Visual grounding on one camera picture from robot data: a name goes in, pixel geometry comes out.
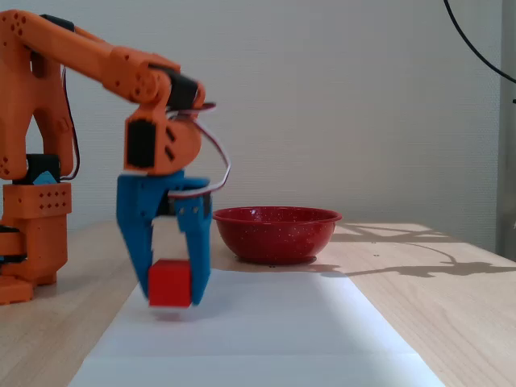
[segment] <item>bowl rim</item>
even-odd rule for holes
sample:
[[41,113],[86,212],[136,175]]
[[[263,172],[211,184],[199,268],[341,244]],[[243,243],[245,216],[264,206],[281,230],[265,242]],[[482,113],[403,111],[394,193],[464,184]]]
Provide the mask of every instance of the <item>bowl rim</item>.
[[[319,219],[319,220],[306,220],[301,222],[296,221],[281,221],[281,222],[265,222],[261,220],[243,220],[243,219],[232,219],[232,218],[224,218],[221,216],[221,213],[229,210],[255,210],[258,208],[285,208],[289,210],[314,210],[320,213],[328,214],[330,217],[328,219]],[[342,215],[336,211],[332,210],[324,210],[323,208],[314,208],[314,207],[300,207],[300,206],[244,206],[244,207],[229,207],[222,208],[220,210],[216,210],[213,213],[213,219],[217,222],[223,223],[234,223],[234,224],[260,224],[260,225],[272,225],[272,224],[297,224],[297,225],[305,225],[305,224],[321,224],[321,223],[335,223],[342,219]]]

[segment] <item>black cable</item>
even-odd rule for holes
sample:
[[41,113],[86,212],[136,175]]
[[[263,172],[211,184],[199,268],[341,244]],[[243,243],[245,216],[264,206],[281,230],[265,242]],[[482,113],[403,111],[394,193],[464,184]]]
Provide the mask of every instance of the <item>black cable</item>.
[[482,54],[480,54],[478,52],[478,50],[475,48],[475,46],[472,45],[472,43],[469,41],[468,37],[462,32],[462,29],[460,28],[459,24],[457,23],[457,20],[455,19],[455,16],[452,12],[452,9],[450,7],[450,3],[448,2],[448,0],[444,0],[444,5],[446,6],[446,10],[448,11],[448,14],[450,15],[450,19],[451,19],[451,22],[453,23],[453,25],[455,26],[457,32],[459,32],[459,35],[462,37],[462,39],[464,40],[464,42],[466,42],[466,44],[468,45],[468,47],[471,49],[471,51],[473,51],[473,53],[478,56],[478,59],[482,60],[482,62],[484,62],[484,64],[489,67],[490,69],[492,69],[495,73],[497,73],[498,75],[504,77],[505,79],[513,82],[513,83],[516,83],[516,79],[512,78],[509,74],[506,74],[504,73],[503,71],[501,71],[500,69],[496,68],[493,64],[491,64],[491,62],[489,62],[487,59],[485,59]]
[[81,152],[79,151],[79,141],[77,140],[77,132],[75,130],[75,123],[73,122],[72,109],[70,109],[70,101],[68,100],[68,91],[66,89],[66,68],[63,68],[63,91],[64,97],[66,98],[66,106],[68,107],[68,113],[70,116],[70,121],[72,122],[72,133],[73,133],[73,149],[75,150],[75,158],[76,165],[75,169],[71,176],[62,177],[61,180],[70,181],[75,179],[77,174],[79,173],[79,168],[81,167]]

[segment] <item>table surface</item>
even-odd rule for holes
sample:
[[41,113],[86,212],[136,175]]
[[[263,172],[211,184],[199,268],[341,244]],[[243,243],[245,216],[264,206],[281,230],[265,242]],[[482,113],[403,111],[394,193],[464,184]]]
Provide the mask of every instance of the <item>table surface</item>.
[[[341,223],[318,259],[239,262],[212,227],[213,267],[349,276],[445,385],[516,385],[516,264],[414,224]],[[156,258],[185,258],[175,223],[154,227]],[[57,285],[0,308],[0,385],[64,386],[134,289],[115,223],[69,237]]]

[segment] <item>white paper sheet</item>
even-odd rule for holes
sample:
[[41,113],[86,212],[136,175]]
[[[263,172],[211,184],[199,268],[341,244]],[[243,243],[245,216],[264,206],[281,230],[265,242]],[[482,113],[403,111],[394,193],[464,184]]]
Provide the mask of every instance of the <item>white paper sheet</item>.
[[214,270],[200,306],[133,291],[70,384],[442,386],[346,277]]

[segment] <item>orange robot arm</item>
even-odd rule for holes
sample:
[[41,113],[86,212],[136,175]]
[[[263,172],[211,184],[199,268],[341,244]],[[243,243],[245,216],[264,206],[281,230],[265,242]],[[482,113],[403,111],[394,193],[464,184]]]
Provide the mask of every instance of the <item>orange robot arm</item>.
[[[166,176],[183,169],[201,148],[201,134],[191,119],[167,116],[170,111],[190,110],[196,117],[192,110],[204,104],[204,88],[182,76],[178,64],[115,47],[63,19],[20,10],[1,12],[0,179],[14,183],[3,186],[0,304],[30,299],[32,287],[53,283],[68,259],[71,185],[60,183],[59,175],[73,171],[75,128],[61,65],[139,104],[125,122],[124,169]],[[32,116],[45,155],[27,155],[25,137]],[[31,168],[38,169],[37,162],[31,163],[33,156],[51,158],[52,165],[58,165],[53,181],[33,184]]]
[[[32,115],[44,152],[59,156],[63,176],[72,172],[72,123],[60,65],[140,104],[126,121],[125,169],[165,175],[197,156],[198,130],[187,122],[172,128],[165,113],[167,108],[198,108],[204,103],[204,88],[183,77],[178,64],[156,54],[115,47],[62,19],[20,10],[0,13],[0,36],[0,178],[21,179],[27,173],[25,136]],[[141,141],[152,141],[153,152],[140,155]]]

